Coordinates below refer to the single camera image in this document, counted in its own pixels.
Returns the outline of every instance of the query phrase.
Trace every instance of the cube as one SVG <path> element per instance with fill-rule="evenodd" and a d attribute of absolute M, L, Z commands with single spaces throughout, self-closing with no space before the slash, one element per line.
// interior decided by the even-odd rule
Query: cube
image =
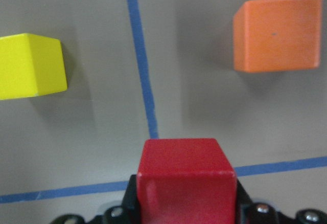
<path fill-rule="evenodd" d="M 236 173 L 215 139 L 147 140 L 136 188 L 142 224 L 235 224 Z"/>
<path fill-rule="evenodd" d="M 59 40 L 28 33 L 0 37 L 0 100 L 66 89 Z"/>
<path fill-rule="evenodd" d="M 320 62 L 322 0 L 251 0 L 233 18 L 234 68 L 313 69 Z"/>

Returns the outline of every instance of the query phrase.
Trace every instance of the yellow block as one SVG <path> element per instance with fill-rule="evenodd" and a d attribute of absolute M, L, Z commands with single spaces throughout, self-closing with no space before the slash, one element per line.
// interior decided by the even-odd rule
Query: yellow block
<path fill-rule="evenodd" d="M 59 40 L 28 33 L 0 37 L 0 100 L 66 89 Z"/>

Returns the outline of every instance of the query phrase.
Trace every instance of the black mechanical part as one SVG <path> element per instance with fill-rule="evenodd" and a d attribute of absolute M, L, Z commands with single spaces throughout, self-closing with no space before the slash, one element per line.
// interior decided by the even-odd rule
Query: black mechanical part
<path fill-rule="evenodd" d="M 235 211 L 235 224 L 327 224 L 327 214 L 319 210 L 301 210 L 292 219 L 266 203 L 254 203 L 239 181 Z M 97 215 L 87 223 L 79 215 L 68 214 L 56 218 L 51 224 L 141 224 L 136 175 L 130 177 L 120 206 L 109 208 L 103 215 Z"/>

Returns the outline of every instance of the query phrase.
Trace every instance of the yellow cube side face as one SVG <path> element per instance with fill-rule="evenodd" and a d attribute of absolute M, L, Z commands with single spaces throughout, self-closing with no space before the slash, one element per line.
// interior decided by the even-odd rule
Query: yellow cube side face
<path fill-rule="evenodd" d="M 65 91 L 67 81 L 60 41 L 28 34 L 38 95 Z"/>
<path fill-rule="evenodd" d="M 37 93 L 27 34 L 0 37 L 0 100 Z"/>

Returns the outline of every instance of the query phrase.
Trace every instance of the gray surface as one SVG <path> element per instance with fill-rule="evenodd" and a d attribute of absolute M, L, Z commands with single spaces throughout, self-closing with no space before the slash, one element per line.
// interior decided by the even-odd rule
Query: gray surface
<path fill-rule="evenodd" d="M 60 39 L 69 82 L 0 102 L 0 195 L 127 180 L 149 135 L 126 0 L 0 1 L 0 35 Z M 326 21 L 319 69 L 237 73 L 231 20 L 244 1 L 139 0 L 160 137 L 215 137 L 234 166 L 327 155 Z M 241 178 L 290 215 L 327 211 L 325 180 L 326 168 Z M 122 194 L 0 205 L 0 222 L 90 219 Z"/>

